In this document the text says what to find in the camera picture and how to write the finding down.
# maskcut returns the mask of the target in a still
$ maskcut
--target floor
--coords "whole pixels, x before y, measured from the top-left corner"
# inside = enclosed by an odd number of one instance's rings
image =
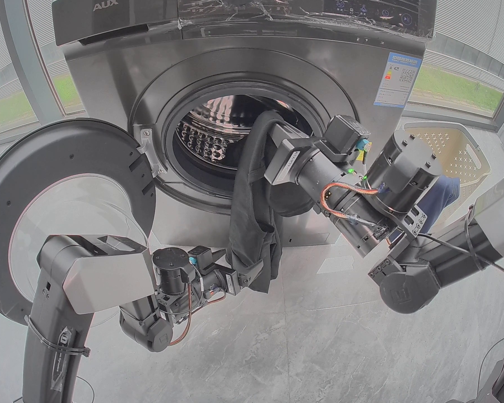
[[[504,152],[495,134],[470,131],[493,169],[478,195],[504,176]],[[400,315],[383,305],[367,276],[378,255],[360,259],[342,238],[286,248],[269,294],[245,290],[203,309],[187,339],[162,353],[128,339],[111,312],[110,320],[94,322],[92,354],[79,375],[94,387],[95,403],[474,398],[482,358],[504,337],[504,275],[486,270],[441,290],[421,311]],[[25,332],[0,315],[0,402],[21,395]],[[504,342],[488,356],[483,381],[503,354]],[[86,383],[77,381],[74,400],[91,401]]]

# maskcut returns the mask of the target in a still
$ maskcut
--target cable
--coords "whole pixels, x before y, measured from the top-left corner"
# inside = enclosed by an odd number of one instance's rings
[[[191,311],[192,311],[192,287],[190,285],[190,283],[188,284],[188,319],[187,319],[187,322],[186,322],[186,327],[185,329],[183,330],[183,333],[181,333],[181,336],[179,336],[177,339],[175,339],[173,342],[170,342],[168,344],[168,346],[174,346],[174,345],[177,345],[178,343],[180,343],[183,339],[185,339],[187,333],[188,333],[188,330],[190,329],[190,320],[192,319],[192,315],[191,315]]]
[[[335,217],[342,218],[342,219],[347,219],[347,220],[355,220],[357,222],[361,222],[363,224],[370,225],[370,226],[377,225],[375,222],[366,221],[364,219],[360,219],[358,217],[354,217],[354,216],[348,215],[347,213],[343,213],[343,212],[339,212],[339,211],[335,211],[334,209],[331,209],[327,205],[327,199],[331,195],[331,193],[329,192],[329,190],[332,187],[334,187],[334,186],[337,186],[339,188],[343,188],[345,190],[355,191],[355,192],[357,192],[359,194],[364,194],[364,195],[374,195],[374,194],[377,194],[379,192],[378,189],[371,189],[371,190],[369,190],[369,189],[366,189],[366,188],[361,188],[361,187],[356,186],[356,185],[346,184],[344,182],[331,182],[330,184],[327,184],[323,188],[323,190],[321,191],[321,205],[322,205],[323,209],[325,209],[326,211],[329,211]]]
[[[226,292],[225,292],[222,288],[221,288],[220,290],[223,292],[222,297],[219,297],[219,298],[218,298],[218,299],[216,299],[216,300],[211,300],[211,301],[209,301],[209,302],[207,303],[207,305],[208,305],[208,306],[209,306],[209,305],[212,305],[213,303],[218,303],[219,301],[222,301],[223,299],[225,299],[225,298],[226,298]]]
[[[198,298],[198,301],[196,302],[196,304],[194,306],[192,306],[192,310],[196,309],[197,307],[201,307],[200,306],[200,303],[202,302],[202,298],[199,297]],[[168,315],[184,315],[185,313],[188,313],[188,309],[186,311],[183,311],[183,312],[171,312],[171,311],[163,311],[164,313],[167,313]]]
[[[86,382],[87,386],[90,387],[91,394],[93,395],[90,403],[94,403],[94,401],[95,401],[95,390],[94,390],[94,387],[92,387],[91,384],[87,380],[85,380],[84,378],[81,378],[80,376],[77,376],[77,378],[80,379],[80,380],[83,380],[84,382]]]
[[[430,236],[429,234],[419,233],[418,236],[421,236],[423,238],[428,238],[430,240],[433,240],[434,242],[437,242],[437,243],[440,243],[441,245],[446,246],[447,248],[453,249],[457,252],[461,252],[462,254],[465,254],[465,255],[472,256],[471,253],[469,251],[467,251],[466,249],[460,248],[459,246],[456,246],[456,245],[452,245],[451,243],[448,243],[448,242],[444,242],[443,240],[440,240],[438,238],[434,238],[433,236]],[[477,259],[479,259],[480,261],[483,261],[485,264],[491,265],[491,266],[495,267],[496,269],[500,270],[502,273],[504,273],[504,267],[493,263],[492,261],[482,257],[480,254],[475,254],[475,255],[476,255]]]
[[[35,324],[32,321],[32,318],[30,318],[28,315],[24,317],[24,320],[26,321],[28,328],[34,332],[34,334],[38,337],[39,341],[45,345],[48,349],[56,352],[56,353],[64,353],[66,355],[83,355],[84,357],[89,357],[91,349],[87,348],[86,346],[82,348],[70,348],[69,346],[60,346],[56,345],[55,343],[51,342],[50,340],[47,340],[37,329]]]
[[[482,367],[484,366],[484,361],[487,357],[487,355],[489,355],[489,353],[491,352],[491,350],[497,346],[500,342],[502,342],[504,340],[504,338],[500,339],[498,342],[496,342],[493,346],[491,346],[489,348],[489,351],[487,351],[487,353],[484,355],[484,359],[482,360],[482,363],[480,365],[480,372],[478,373],[478,386],[476,388],[476,395],[478,395],[480,393],[480,376],[482,375]]]

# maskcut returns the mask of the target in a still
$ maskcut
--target black cloth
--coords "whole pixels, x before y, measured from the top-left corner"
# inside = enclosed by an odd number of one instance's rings
[[[313,200],[293,183],[272,186],[263,177],[276,146],[269,130],[282,117],[263,112],[255,121],[244,145],[235,175],[229,225],[229,263],[244,275],[263,263],[262,272],[249,286],[268,292],[270,281],[278,276],[282,256],[282,216],[293,217],[309,211]]]

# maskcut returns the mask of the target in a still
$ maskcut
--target sticker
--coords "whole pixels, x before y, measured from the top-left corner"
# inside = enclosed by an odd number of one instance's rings
[[[68,348],[73,342],[73,332],[70,328],[65,327],[58,338],[58,346]],[[52,368],[52,379],[50,381],[50,389],[55,391],[63,391],[63,383],[66,379],[67,364],[70,355],[67,353],[55,353],[54,365]]]
[[[358,157],[356,157],[356,161],[363,161],[364,160],[364,151],[360,151],[358,153]]]
[[[232,282],[232,277],[228,274],[226,274],[226,282],[228,282],[228,292],[231,295],[235,295],[235,289],[233,289],[233,282]]]
[[[405,107],[422,59],[390,52],[374,105]]]
[[[282,169],[282,171],[280,172],[280,174],[276,178],[275,182],[280,182],[287,176],[287,174],[289,173],[289,171],[291,169],[291,166],[293,165],[293,163],[295,163],[295,160],[297,159],[299,154],[300,154],[300,151],[295,151],[293,154],[291,154],[291,157],[289,157],[288,164],[286,164],[284,166],[284,168]]]

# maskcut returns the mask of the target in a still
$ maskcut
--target washing machine drum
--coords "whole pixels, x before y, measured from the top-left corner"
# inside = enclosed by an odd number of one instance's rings
[[[265,97],[235,95],[209,100],[191,110],[176,128],[186,154],[213,170],[237,170],[244,142],[256,118],[277,111],[288,123],[311,135],[310,124],[289,105]]]

